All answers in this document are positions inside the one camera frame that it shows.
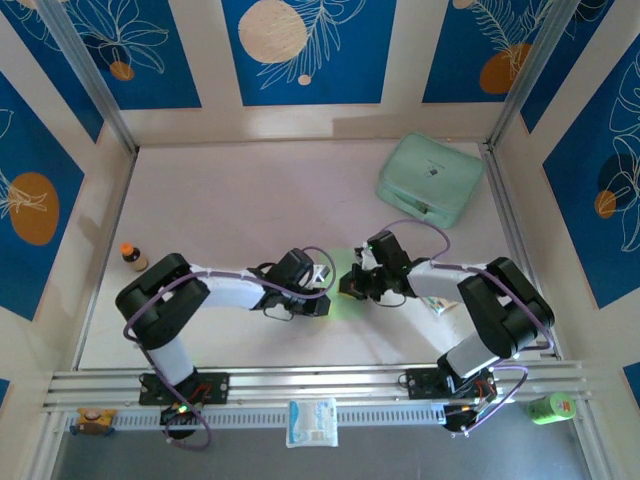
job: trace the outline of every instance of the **green drink can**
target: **green drink can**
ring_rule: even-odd
[[[538,425],[571,420],[576,414],[576,402],[567,393],[556,392],[527,405],[527,415]]]

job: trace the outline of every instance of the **mint green bag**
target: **mint green bag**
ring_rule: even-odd
[[[380,172],[376,194],[441,228],[455,225],[484,174],[484,163],[419,133],[405,136]]]

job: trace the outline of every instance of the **wall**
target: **wall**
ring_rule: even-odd
[[[636,478],[640,469],[637,455],[640,412],[622,375],[623,366],[640,360],[640,326],[637,322],[640,290],[608,304],[596,302],[585,275],[590,264],[581,263],[576,253],[542,165],[552,156],[556,145],[639,34],[640,4],[636,0],[616,0],[531,135],[518,119],[498,149],[534,269],[556,312],[556,328],[565,353],[570,358],[588,361],[605,375],[605,383],[595,392],[601,400],[597,411],[602,415],[600,426],[612,442],[610,453],[621,469],[619,478]],[[602,125],[603,130],[608,128],[610,108],[602,110],[592,123]],[[591,131],[578,137],[574,140],[574,150],[580,151],[580,155],[567,155],[565,160],[577,167],[574,176],[569,177],[569,182],[576,184],[584,175],[592,174],[583,166],[591,161],[589,151],[597,152],[600,148]],[[594,205],[597,206],[598,190],[596,182],[593,183],[588,192],[592,194],[588,203],[589,211],[593,212],[591,218],[597,219]],[[573,205],[579,201],[577,195]],[[606,260],[607,248],[598,243],[601,232],[591,231],[593,246]],[[630,252],[626,257],[627,265],[614,267],[620,268],[620,284],[627,277],[637,278],[634,266],[638,265],[638,257],[637,250]],[[597,282],[598,277],[592,276],[590,281]]]
[[[141,145],[411,130],[484,138],[552,3],[84,2],[103,21],[76,2],[63,6]],[[63,97],[80,102],[59,78],[61,53],[37,14],[18,0],[0,0],[0,10]],[[77,114],[95,130],[91,112]]]
[[[51,132],[55,144],[59,142],[84,173],[66,230],[59,232],[64,236],[35,314],[25,318],[24,314],[0,307],[0,378],[10,381],[0,411],[0,476],[13,479],[26,461],[29,449],[35,448],[38,432],[33,422],[38,418],[52,371],[70,367],[130,160],[109,128],[104,128],[98,143],[94,143],[3,16],[0,16],[0,71]],[[22,145],[24,152],[38,151],[41,136],[33,132],[31,140]],[[20,165],[24,159],[16,156],[11,160],[12,165]],[[58,191],[61,205],[64,193]],[[16,226],[9,220],[9,215],[0,220],[3,227]],[[6,278],[18,273],[7,268],[6,260],[3,263],[0,275]]]

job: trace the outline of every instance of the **orange bottle cap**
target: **orange bottle cap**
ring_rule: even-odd
[[[120,253],[123,255],[131,255],[133,253],[133,245],[131,243],[123,243],[120,245]]]

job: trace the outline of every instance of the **gray floor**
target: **gray floor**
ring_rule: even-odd
[[[65,434],[54,479],[428,479],[590,478],[571,422],[531,423],[509,405],[471,438],[442,427],[339,430],[338,448],[285,447],[280,429],[223,430],[204,453],[168,446],[158,432]]]

